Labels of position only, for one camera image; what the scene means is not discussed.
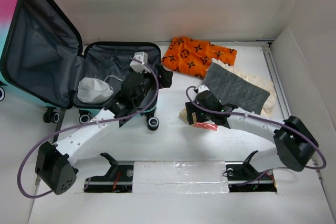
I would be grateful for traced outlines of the clear red zip bag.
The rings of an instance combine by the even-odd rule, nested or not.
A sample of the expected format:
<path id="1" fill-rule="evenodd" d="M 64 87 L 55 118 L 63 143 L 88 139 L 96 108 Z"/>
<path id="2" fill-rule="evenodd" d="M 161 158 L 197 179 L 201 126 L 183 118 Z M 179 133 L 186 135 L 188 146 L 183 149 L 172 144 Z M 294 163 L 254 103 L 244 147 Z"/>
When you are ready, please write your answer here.
<path id="1" fill-rule="evenodd" d="M 213 123 L 195 123 L 194 127 L 197 127 L 199 129 L 211 130 L 211 131 L 218 130 L 218 126 Z"/>

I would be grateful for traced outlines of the yellow small box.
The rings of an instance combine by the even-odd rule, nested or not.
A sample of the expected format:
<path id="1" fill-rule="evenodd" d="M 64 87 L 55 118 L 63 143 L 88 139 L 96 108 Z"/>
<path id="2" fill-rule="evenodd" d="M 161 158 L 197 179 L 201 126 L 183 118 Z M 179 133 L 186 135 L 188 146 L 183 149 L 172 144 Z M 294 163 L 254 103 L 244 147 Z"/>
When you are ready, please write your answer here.
<path id="1" fill-rule="evenodd" d="M 180 119 L 181 119 L 185 124 L 188 124 L 186 109 L 183 109 L 183 110 L 179 113 L 179 117 L 180 117 Z"/>

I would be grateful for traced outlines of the grey plush blanket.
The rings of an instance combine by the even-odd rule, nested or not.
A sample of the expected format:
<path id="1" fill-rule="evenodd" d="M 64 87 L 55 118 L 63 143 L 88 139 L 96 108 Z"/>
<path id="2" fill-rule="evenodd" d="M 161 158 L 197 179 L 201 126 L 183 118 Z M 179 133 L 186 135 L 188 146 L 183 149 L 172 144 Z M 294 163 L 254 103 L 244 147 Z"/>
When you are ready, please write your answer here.
<path id="1" fill-rule="evenodd" d="M 222 104 L 234 104 L 248 112 L 261 115 L 262 107 L 269 97 L 263 90 L 212 62 L 203 80 Z"/>

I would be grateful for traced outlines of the orange patterned plush blanket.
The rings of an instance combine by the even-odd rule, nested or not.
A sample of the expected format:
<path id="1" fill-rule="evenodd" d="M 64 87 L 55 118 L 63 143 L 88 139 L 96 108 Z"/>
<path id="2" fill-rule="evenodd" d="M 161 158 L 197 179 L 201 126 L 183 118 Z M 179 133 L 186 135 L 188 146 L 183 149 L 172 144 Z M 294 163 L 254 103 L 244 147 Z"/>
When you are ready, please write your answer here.
<path id="1" fill-rule="evenodd" d="M 182 36 L 172 39 L 161 63 L 172 71 L 204 79 L 212 59 L 233 66 L 236 56 L 235 49 Z"/>

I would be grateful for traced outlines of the white face mask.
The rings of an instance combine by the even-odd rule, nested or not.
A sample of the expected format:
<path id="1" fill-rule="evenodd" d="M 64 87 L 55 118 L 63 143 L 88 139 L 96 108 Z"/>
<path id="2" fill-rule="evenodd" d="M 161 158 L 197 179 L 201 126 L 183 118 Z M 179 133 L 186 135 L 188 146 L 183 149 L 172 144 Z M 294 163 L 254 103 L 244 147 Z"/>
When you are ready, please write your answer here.
<path id="1" fill-rule="evenodd" d="M 100 104 L 106 102 L 114 93 L 113 87 L 107 83 L 111 78 L 120 82 L 123 79 L 108 75 L 104 80 L 84 77 L 78 84 L 77 99 L 86 104 Z"/>

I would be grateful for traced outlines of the teal pink suitcase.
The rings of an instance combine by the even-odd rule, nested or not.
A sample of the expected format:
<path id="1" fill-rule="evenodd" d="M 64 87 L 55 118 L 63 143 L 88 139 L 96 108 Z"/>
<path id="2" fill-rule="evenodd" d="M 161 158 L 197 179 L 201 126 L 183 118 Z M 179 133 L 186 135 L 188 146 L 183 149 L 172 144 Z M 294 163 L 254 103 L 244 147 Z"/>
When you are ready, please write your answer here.
<path id="1" fill-rule="evenodd" d="M 60 109 L 79 109 L 87 123 L 101 105 L 78 97 L 85 78 L 107 82 L 113 92 L 132 71 L 133 57 L 148 56 L 158 73 L 159 47 L 150 42 L 99 41 L 85 46 L 79 31 L 54 0 L 1 0 L 1 85 L 47 110 L 46 123 L 57 123 Z"/>

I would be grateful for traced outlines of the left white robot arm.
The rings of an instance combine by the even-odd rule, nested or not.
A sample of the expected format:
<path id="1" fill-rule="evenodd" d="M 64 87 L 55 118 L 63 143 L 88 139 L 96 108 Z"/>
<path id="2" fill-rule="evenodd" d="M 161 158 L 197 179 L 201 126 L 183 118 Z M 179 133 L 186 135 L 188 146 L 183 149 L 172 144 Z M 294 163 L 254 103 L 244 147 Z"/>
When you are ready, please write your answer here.
<path id="1" fill-rule="evenodd" d="M 172 85 L 171 71 L 157 65 L 158 73 L 145 63 L 136 65 L 121 83 L 121 89 L 109 100 L 90 122 L 78 126 L 67 138 L 50 144 L 44 141 L 39 147 L 36 174 L 56 195 L 65 193 L 76 181 L 79 169 L 75 164 L 83 153 L 107 134 L 112 122 L 125 124 L 138 114 L 143 114 L 156 103 L 160 88 Z"/>

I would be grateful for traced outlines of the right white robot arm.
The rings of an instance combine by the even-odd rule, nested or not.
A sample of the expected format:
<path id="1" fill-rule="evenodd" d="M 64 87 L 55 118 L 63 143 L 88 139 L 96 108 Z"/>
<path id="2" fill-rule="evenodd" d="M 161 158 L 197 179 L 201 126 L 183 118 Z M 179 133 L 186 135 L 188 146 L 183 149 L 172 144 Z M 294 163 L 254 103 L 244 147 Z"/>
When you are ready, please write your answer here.
<path id="1" fill-rule="evenodd" d="M 185 104 L 188 124 L 212 121 L 218 126 L 240 130 L 268 140 L 273 147 L 252 151 L 243 161 L 226 166 L 229 178 L 237 175 L 244 184 L 259 180 L 273 169 L 285 168 L 301 172 L 319 152 L 318 142 L 303 122 L 295 116 L 271 120 L 248 112 L 237 105 L 220 102 L 205 87 L 195 89 L 196 97 Z"/>

